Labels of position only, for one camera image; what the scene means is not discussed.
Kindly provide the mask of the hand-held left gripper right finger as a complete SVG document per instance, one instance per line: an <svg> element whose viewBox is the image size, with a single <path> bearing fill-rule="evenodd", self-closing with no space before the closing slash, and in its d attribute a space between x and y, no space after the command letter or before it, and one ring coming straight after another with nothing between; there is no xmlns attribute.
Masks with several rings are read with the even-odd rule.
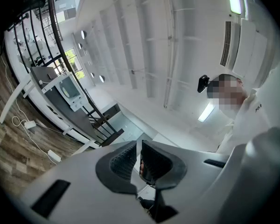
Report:
<svg viewBox="0 0 280 224"><path fill-rule="evenodd" d="M152 142L142 141L140 176L156 189L172 189L184 178L187 166L183 160Z"/></svg>

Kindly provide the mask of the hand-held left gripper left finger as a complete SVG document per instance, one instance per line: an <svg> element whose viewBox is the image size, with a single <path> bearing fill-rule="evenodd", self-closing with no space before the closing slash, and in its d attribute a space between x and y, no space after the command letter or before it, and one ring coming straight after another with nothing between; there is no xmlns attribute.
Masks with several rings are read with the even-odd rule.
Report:
<svg viewBox="0 0 280 224"><path fill-rule="evenodd" d="M137 142L121 144L117 149L101 157L95 167L100 182L111 192L136 195L137 188L131 183L133 167L137 161Z"/></svg>

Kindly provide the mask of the white microwave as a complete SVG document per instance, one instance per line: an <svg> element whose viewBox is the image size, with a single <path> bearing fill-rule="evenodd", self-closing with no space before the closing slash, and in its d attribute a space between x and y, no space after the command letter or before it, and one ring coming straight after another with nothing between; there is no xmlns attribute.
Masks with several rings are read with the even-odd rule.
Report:
<svg viewBox="0 0 280 224"><path fill-rule="evenodd" d="M76 82L74 76L70 72L64 72L61 75L58 76L60 78L58 82L56 83L55 87L57 90L60 92L64 100L69 104L70 108L76 112L78 109L80 109L87 101L86 96L82 92L82 89ZM72 94L71 97L68 98L66 97L61 88L60 88L60 83L62 82L68 82L71 84L71 90Z"/></svg>

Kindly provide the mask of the white round plate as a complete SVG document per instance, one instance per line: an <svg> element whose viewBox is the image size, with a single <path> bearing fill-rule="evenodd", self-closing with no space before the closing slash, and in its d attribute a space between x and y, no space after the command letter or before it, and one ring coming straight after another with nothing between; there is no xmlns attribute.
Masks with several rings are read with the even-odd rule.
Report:
<svg viewBox="0 0 280 224"><path fill-rule="evenodd" d="M66 91L68 92L68 94L70 95L71 97L71 94L72 94L72 90L71 90L71 84L68 83L68 82L62 82L60 83L60 88L62 90L62 87L64 87L66 89Z"/></svg>

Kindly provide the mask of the person in white coat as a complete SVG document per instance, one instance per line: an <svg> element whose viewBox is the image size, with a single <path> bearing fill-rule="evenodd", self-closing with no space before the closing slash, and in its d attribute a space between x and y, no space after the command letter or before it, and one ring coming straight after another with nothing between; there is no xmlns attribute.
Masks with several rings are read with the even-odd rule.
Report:
<svg viewBox="0 0 280 224"><path fill-rule="evenodd" d="M272 127L280 127L280 65L271 70L264 84L247 95L237 87L241 100L232 130L224 137L217 153L231 154L234 147L246 144Z"/></svg>

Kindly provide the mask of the large window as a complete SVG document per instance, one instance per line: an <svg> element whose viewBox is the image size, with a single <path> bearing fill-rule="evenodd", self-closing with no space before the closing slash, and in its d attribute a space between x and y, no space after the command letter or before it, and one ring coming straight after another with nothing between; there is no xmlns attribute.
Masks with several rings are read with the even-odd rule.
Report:
<svg viewBox="0 0 280 224"><path fill-rule="evenodd" d="M82 79L85 77L84 70L81 66L81 63L78 60L77 54L74 50L74 48L71 48L65 52L65 55L68 59L68 62L73 69L73 72L75 76L77 77L78 80Z"/></svg>

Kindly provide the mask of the white ceiling air conditioner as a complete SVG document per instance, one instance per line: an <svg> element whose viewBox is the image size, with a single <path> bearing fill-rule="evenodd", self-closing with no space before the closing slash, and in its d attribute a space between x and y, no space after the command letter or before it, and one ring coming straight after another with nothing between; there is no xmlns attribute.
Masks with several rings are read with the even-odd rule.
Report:
<svg viewBox="0 0 280 224"><path fill-rule="evenodd" d="M254 23L243 18L240 23L226 21L220 65L253 83L260 72L266 46L267 38L257 32Z"/></svg>

